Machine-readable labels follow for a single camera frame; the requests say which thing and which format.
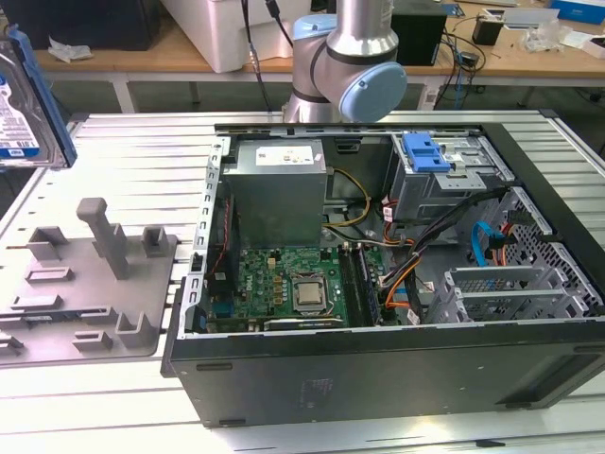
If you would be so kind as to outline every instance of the paper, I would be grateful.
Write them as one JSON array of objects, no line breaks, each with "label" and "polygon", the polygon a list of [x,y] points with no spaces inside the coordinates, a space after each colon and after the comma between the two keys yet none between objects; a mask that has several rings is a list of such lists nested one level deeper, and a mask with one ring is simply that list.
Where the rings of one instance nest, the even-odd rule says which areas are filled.
[{"label": "paper", "polygon": [[595,35],[589,33],[582,33],[581,31],[570,31],[561,39],[561,44],[568,45],[569,47],[575,47],[576,49],[582,49],[584,43],[592,39]]},{"label": "paper", "polygon": [[50,36],[48,37],[48,41],[50,42],[48,53],[66,63],[71,63],[72,60],[86,60],[93,57],[91,48],[88,45],[62,44],[53,40]]}]

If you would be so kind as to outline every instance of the motherboard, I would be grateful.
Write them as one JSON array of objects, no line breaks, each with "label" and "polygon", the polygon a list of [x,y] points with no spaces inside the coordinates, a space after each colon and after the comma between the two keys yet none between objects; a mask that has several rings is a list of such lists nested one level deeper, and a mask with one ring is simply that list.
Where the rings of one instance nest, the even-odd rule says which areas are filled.
[{"label": "motherboard", "polygon": [[[346,254],[342,248],[242,250],[238,292],[232,302],[214,302],[214,315],[223,323],[230,319],[232,329],[236,321],[288,318],[336,319],[350,326],[350,286],[342,268]],[[363,254],[368,282],[375,284],[385,271],[382,255],[377,248]]]}]

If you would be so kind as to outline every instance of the black box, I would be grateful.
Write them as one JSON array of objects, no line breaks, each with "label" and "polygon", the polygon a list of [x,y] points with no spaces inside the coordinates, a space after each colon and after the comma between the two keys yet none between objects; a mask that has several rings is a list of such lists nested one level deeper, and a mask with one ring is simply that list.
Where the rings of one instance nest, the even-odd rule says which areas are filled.
[{"label": "black box", "polygon": [[34,49],[48,37],[95,49],[147,50],[160,31],[159,0],[0,0]]},{"label": "black box", "polygon": [[479,45],[495,45],[500,35],[500,30],[504,25],[500,21],[487,21],[481,18],[476,20],[475,30],[473,30],[473,43]]},{"label": "black box", "polygon": [[433,0],[395,0],[392,29],[399,36],[397,62],[403,66],[435,64],[447,14]]}]

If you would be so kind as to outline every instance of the plastic bag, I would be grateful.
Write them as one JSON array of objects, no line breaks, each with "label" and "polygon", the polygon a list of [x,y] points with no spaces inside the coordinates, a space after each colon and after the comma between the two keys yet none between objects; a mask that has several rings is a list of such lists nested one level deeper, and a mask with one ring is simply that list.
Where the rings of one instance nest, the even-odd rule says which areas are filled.
[{"label": "plastic bag", "polygon": [[527,52],[544,50],[563,51],[561,39],[570,31],[570,26],[562,26],[558,19],[540,24],[538,28],[530,28],[521,35],[521,45]]}]

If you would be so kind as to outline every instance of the wire bundle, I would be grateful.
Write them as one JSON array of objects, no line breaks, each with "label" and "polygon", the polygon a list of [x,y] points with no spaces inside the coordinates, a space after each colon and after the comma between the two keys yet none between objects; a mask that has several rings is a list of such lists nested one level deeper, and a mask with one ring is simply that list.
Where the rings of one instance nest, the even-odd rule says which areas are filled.
[{"label": "wire bundle", "polygon": [[[465,19],[464,21],[467,21],[470,19],[476,19],[476,18],[473,17],[473,18]],[[485,63],[487,61],[487,59],[485,57],[485,53],[479,46],[477,46],[475,43],[472,43],[471,41],[469,41],[465,38],[461,38],[458,35],[454,34],[454,31],[456,31],[456,27],[458,25],[456,25],[454,27],[454,29],[452,30],[452,33],[449,33],[447,31],[447,29],[445,29],[443,31],[443,36],[445,37],[445,40],[442,40],[441,43],[447,45],[450,48],[450,50],[452,51],[452,57],[454,59],[454,66],[452,67],[452,72],[450,73],[450,76],[449,76],[447,82],[445,83],[443,90],[441,91],[441,93],[437,97],[437,100],[435,101],[436,107],[442,99],[448,99],[450,101],[456,102],[456,104],[455,104],[456,109],[463,108],[466,98],[471,93],[471,88],[473,87],[473,79],[475,78],[476,74],[483,69],[483,67],[485,66]],[[464,63],[464,61],[462,60],[462,57],[460,55],[460,51],[458,49],[458,40],[461,40],[461,41],[471,45],[474,49],[476,49],[479,52],[479,54],[481,54],[482,61],[480,63],[478,63],[476,66],[469,66],[466,63]],[[445,97],[444,95],[445,95],[445,92],[447,91],[448,87],[452,83],[452,79],[454,78],[454,75],[456,74],[457,69],[458,69],[458,76],[456,79],[456,99],[450,99],[450,98]],[[468,75],[468,86],[467,86],[467,90],[466,90],[466,94],[464,95],[464,98],[460,99],[460,93],[462,92],[463,74]]]},{"label": "wire bundle", "polygon": [[508,192],[507,187],[498,187],[491,191],[481,192],[474,194],[473,196],[461,201],[458,205],[450,209],[445,215],[433,221],[421,235],[416,239],[414,244],[411,245],[407,252],[406,263],[395,271],[392,271],[385,276],[383,284],[390,288],[389,295],[387,296],[386,305],[390,307],[394,304],[392,297],[398,287],[405,282],[407,296],[409,298],[409,307],[416,312],[423,319],[423,310],[418,298],[418,290],[416,289],[416,273],[414,269],[422,261],[422,255],[428,245],[437,239],[439,235],[445,232],[450,227],[456,225],[464,216],[464,214],[472,206],[481,203],[482,201],[488,201],[491,199],[500,199]]}]

